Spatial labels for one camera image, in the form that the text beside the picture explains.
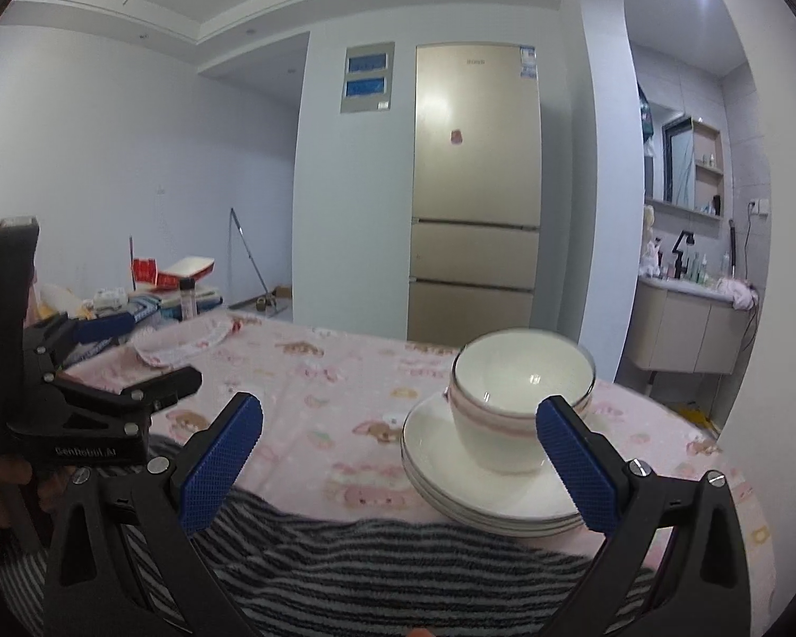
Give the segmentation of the left hand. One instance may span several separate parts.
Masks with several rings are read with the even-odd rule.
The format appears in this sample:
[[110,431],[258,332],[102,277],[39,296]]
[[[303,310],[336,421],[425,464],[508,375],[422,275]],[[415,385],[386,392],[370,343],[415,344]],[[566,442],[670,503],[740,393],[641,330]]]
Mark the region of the left hand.
[[[41,481],[37,489],[38,505],[40,505],[41,511],[50,513],[56,509],[74,472],[76,472],[74,467],[61,467],[48,479]],[[18,459],[18,457],[0,457],[0,528],[11,526],[8,497],[4,495],[4,489],[8,486],[25,486],[31,480],[32,467],[30,463]]]

